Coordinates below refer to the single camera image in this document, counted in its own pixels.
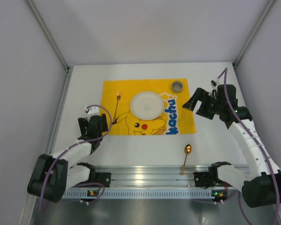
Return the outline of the gold spoon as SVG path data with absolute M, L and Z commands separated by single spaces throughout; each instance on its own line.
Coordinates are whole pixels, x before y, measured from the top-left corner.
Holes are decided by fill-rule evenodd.
M 179 173 L 181 176 L 183 176 L 185 174 L 186 160 L 187 160 L 188 155 L 190 155 L 191 151 L 192 151 L 192 146 L 190 144 L 187 144 L 184 148 L 184 153 L 185 153 L 184 163 L 183 163 L 181 171 Z

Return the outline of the speckled ceramic cup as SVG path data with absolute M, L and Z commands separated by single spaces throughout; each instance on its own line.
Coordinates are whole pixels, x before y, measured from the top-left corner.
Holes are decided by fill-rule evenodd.
M 172 84 L 171 84 L 171 90 L 172 92 L 174 93 L 180 93 L 182 92 L 183 90 L 183 83 L 181 81 L 174 81 Z

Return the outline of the aluminium mounting rail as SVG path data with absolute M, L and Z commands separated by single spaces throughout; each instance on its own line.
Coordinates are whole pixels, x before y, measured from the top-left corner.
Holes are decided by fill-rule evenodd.
M 97 166 L 111 173 L 111 188 L 187 188 L 195 185 L 194 172 L 207 172 L 208 165 L 191 165 L 180 175 L 181 166 Z

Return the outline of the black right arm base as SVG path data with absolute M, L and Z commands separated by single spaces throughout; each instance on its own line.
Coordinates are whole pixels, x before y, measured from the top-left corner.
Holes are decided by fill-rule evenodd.
M 194 172 L 193 175 L 194 175 L 195 187 L 207 189 L 210 187 L 215 187 L 218 184 L 222 185 L 223 181 L 219 180 L 217 169 L 220 166 L 224 166 L 224 165 L 231 165 L 231 163 L 225 161 L 216 162 L 208 167 L 207 172 Z

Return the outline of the yellow Pikachu cloth placemat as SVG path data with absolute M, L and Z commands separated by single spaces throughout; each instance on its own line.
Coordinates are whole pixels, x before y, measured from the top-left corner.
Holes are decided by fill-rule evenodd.
M 183 90 L 174 93 L 175 79 L 145 79 L 105 81 L 101 105 L 114 116 L 117 91 L 121 92 L 116 120 L 110 135 L 178 135 L 196 133 L 193 113 L 183 111 L 182 105 L 190 98 L 187 79 L 181 78 Z M 163 113 L 153 120 L 140 120 L 130 111 L 130 101 L 139 92 L 152 91 L 164 101 Z

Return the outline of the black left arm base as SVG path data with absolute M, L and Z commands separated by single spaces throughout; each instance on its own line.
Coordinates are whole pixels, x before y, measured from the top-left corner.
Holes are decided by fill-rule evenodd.
M 87 181 L 74 185 L 74 188 L 101 187 L 109 188 L 111 183 L 110 172 L 96 172 Z

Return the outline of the cream round plate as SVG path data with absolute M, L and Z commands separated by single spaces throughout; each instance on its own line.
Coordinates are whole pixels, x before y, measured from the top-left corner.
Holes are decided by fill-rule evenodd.
M 130 101 L 131 113 L 140 120 L 153 120 L 164 110 L 163 99 L 155 92 L 143 91 L 137 93 Z

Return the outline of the thin brown fork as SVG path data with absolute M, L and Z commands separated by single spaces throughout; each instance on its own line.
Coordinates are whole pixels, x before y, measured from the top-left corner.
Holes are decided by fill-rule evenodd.
M 118 109 L 118 103 L 119 103 L 119 101 L 120 101 L 120 99 L 121 99 L 121 92 L 120 92 L 120 91 L 117 91 L 117 97 L 116 97 L 116 99 L 117 99 L 117 102 L 116 102 L 116 107 L 115 107 L 115 112 L 114 112 L 114 116 L 113 116 L 113 121 L 112 121 L 112 122 L 115 122 L 115 120 L 116 120 L 117 109 Z

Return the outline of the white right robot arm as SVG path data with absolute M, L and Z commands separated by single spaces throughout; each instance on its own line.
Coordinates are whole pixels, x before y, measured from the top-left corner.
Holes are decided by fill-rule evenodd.
M 207 119 L 218 115 L 235 138 L 247 162 L 247 175 L 229 162 L 216 162 L 209 166 L 209 176 L 215 183 L 228 183 L 241 192 L 251 208 L 281 203 L 281 169 L 271 159 L 257 134 L 252 116 L 245 106 L 238 106 L 234 85 L 218 85 L 212 93 L 197 88 L 182 108 Z

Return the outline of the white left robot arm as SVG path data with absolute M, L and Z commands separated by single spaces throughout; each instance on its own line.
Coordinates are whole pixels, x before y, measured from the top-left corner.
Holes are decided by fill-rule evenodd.
M 65 191 L 77 184 L 94 182 L 95 167 L 80 162 L 94 153 L 108 132 L 106 114 L 78 119 L 81 136 L 70 147 L 38 157 L 27 192 L 50 202 L 59 202 Z

